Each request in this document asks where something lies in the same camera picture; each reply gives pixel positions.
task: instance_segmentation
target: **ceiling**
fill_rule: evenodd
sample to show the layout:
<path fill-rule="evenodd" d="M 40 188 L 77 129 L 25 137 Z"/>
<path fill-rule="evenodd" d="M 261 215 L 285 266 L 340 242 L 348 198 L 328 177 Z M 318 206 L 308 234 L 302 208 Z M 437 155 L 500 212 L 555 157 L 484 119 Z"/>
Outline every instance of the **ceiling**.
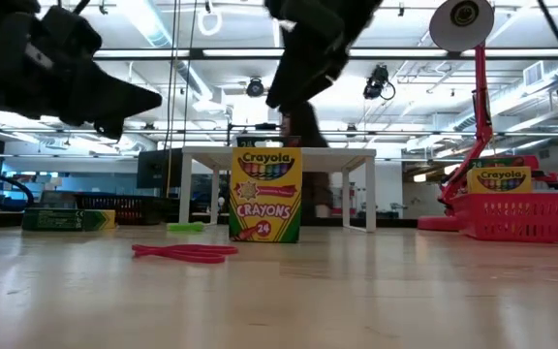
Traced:
<path fill-rule="evenodd" d="M 175 4 L 170 0 L 148 0 L 157 14 L 150 19 L 142 12 L 131 13 L 123 5 L 143 1 L 145 0 L 106 0 L 104 4 L 108 14 L 103 15 L 99 8 L 102 2 L 92 0 L 83 16 L 103 37 L 104 48 L 152 48 L 146 37 L 141 34 L 139 25 L 136 26 L 136 20 L 140 17 L 160 23 L 168 36 L 174 38 L 171 41 L 177 45 L 178 50 L 281 46 L 277 40 L 278 24 L 268 16 L 262 6 L 262 0 L 214 0 L 212 6 L 215 15 L 205 18 L 200 15 L 205 13 L 204 2 L 201 0 L 182 0 Z M 428 35 L 429 20 L 443 2 L 384 1 L 383 7 L 376 12 L 371 25 L 358 38 L 354 48 L 434 48 Z M 45 12 L 55 1 L 41 0 L 40 3 Z M 558 23 L 558 0 L 547 3 Z M 489 48 L 558 48 L 558 43 L 535 1 L 497 0 L 495 4 L 495 25 L 487 41 Z M 404 7 L 403 16 L 399 15 L 401 5 Z M 216 33 L 202 33 L 212 29 L 217 23 L 217 16 L 221 17 L 222 23 Z M 515 60 L 488 62 L 490 95 L 493 106 L 494 103 L 498 103 L 494 115 L 497 131 L 509 131 L 520 122 L 550 112 L 551 109 L 558 109 L 558 97 L 555 96 L 550 103 L 551 93 L 548 93 L 554 87 L 558 88 L 558 80 L 549 81 L 545 88 L 542 86 L 541 90 L 529 93 L 528 96 L 526 90 L 524 96 L 511 93 L 517 92 L 518 86 L 524 86 L 523 70 L 535 63 L 535 60 L 522 56 Z M 101 61 L 99 64 L 110 75 L 158 91 L 165 98 L 164 105 L 159 109 L 131 117 L 127 121 L 129 130 L 140 129 L 146 124 L 153 124 L 155 128 L 165 130 L 169 115 L 167 100 L 173 98 L 173 117 L 176 120 L 173 128 L 186 128 L 189 131 L 187 136 L 174 135 L 171 138 L 174 145 L 182 145 L 184 137 L 187 144 L 195 142 L 196 145 L 221 145 L 226 138 L 226 111 L 232 111 L 233 122 L 239 124 L 278 121 L 277 113 L 267 109 L 264 98 L 250 98 L 244 93 L 250 78 L 261 78 L 264 86 L 270 85 L 278 64 L 278 61 L 273 59 L 192 60 L 183 72 L 195 74 L 196 83 L 207 87 L 209 95 L 200 95 L 193 87 L 187 88 L 186 80 L 181 74 L 171 74 L 169 61 Z M 365 80 L 377 64 L 387 65 L 391 81 L 395 84 L 396 96 L 391 101 L 366 101 L 362 97 Z M 558 61 L 546 61 L 543 65 L 546 73 L 557 72 Z M 340 79 L 331 88 L 313 98 L 312 103 L 317 109 L 323 130 L 346 130 L 348 123 L 354 123 L 358 130 L 448 131 L 470 114 L 474 86 L 475 64 L 471 61 L 353 60 Z M 498 100 L 497 93 L 498 96 L 505 95 L 505 98 Z M 52 119 L 43 122 L 24 121 L 22 118 L 0 113 L 0 127 L 2 125 L 45 129 L 64 126 Z M 558 115 L 555 115 L 543 122 L 514 131 L 546 132 L 558 131 L 557 128 Z M 473 129 L 469 123 L 462 130 Z M 33 133 L 29 136 L 39 142 L 45 138 L 53 138 L 52 134 Z M 82 134 L 74 134 L 73 138 L 86 138 L 98 142 L 92 136 Z M 127 135 L 127 138 L 130 143 L 128 145 L 139 145 L 141 142 L 141 145 L 151 147 L 152 143 L 163 141 L 165 135 Z M 373 140 L 371 137 L 347 139 L 341 135 L 328 135 L 327 138 L 332 141 L 332 146 L 381 148 L 381 145 L 376 143 L 394 143 L 404 147 L 407 156 L 410 155 L 410 151 L 419 153 L 424 147 L 434 147 L 436 152 L 450 148 L 462 149 L 473 139 L 468 137 L 450 142 L 449 139 L 433 140 L 428 136 L 415 135 L 384 136 Z M 0 139 L 7 142 L 21 141 L 19 137 L 10 137 L 10 132 L 0 134 Z M 128 150 L 135 151 L 140 148 L 147 146 L 131 146 Z"/>

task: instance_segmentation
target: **computer monitor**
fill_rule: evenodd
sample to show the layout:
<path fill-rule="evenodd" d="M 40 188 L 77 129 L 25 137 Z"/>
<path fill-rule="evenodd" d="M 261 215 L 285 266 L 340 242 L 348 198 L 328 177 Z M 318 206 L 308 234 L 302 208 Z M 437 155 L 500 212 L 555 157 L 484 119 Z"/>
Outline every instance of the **computer monitor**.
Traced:
<path fill-rule="evenodd" d="M 137 188 L 179 188 L 182 177 L 182 148 L 171 150 L 144 151 L 139 154 L 137 166 Z M 167 186 L 168 168 L 171 166 L 170 185 Z"/>

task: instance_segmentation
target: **red plastic basket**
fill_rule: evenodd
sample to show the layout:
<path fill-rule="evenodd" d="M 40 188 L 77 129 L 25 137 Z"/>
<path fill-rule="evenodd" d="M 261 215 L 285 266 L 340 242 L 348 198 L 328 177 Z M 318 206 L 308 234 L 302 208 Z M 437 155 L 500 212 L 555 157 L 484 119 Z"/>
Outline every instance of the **red plastic basket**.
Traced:
<path fill-rule="evenodd" d="M 472 238 L 558 242 L 558 193 L 466 194 L 453 209 L 460 232 Z"/>

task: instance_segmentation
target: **wooden floor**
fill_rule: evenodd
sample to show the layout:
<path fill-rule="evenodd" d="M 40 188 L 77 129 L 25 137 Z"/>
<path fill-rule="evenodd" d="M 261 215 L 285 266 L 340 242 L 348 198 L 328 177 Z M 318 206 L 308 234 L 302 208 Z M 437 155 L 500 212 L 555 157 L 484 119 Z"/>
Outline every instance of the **wooden floor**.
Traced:
<path fill-rule="evenodd" d="M 307 228 L 224 265 L 131 259 L 216 229 L 0 232 L 0 349 L 558 349 L 558 245 Z"/>

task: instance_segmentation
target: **crayon box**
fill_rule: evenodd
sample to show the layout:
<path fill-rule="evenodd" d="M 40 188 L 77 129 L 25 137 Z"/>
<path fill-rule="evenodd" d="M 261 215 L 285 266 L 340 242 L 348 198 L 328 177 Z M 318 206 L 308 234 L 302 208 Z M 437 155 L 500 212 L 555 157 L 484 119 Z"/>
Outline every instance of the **crayon box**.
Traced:
<path fill-rule="evenodd" d="M 302 156 L 296 147 L 235 147 L 230 239 L 298 242 Z"/>
<path fill-rule="evenodd" d="M 531 193 L 531 168 L 485 167 L 467 173 L 469 193 Z"/>

